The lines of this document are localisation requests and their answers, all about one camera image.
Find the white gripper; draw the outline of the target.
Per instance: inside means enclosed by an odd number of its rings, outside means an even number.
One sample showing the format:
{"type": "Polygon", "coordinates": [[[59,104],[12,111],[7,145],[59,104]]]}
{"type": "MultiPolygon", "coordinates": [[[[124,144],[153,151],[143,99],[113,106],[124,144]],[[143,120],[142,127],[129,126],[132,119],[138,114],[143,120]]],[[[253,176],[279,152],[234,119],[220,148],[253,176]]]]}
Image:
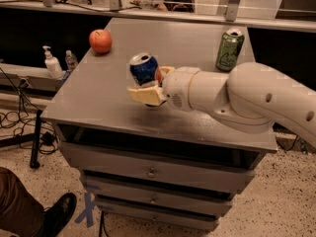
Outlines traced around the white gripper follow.
{"type": "Polygon", "coordinates": [[[160,66],[159,72],[159,82],[163,82],[163,90],[158,86],[130,87],[127,89],[129,96],[137,103],[150,106],[160,106],[167,100],[171,108],[189,112],[192,109],[189,102],[190,83],[200,69],[187,66],[177,69],[173,66],[160,66]]]}

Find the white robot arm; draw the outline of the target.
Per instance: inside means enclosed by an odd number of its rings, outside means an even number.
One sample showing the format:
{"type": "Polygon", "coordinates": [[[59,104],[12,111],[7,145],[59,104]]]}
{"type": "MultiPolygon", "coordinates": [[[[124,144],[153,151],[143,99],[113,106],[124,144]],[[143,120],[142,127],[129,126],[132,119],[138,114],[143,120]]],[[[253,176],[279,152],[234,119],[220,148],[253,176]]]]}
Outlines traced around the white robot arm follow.
{"type": "Polygon", "coordinates": [[[127,92],[135,102],[200,111],[243,132],[278,123],[316,146],[316,92],[261,63],[241,63],[228,73],[162,66],[157,79],[127,92]]]}

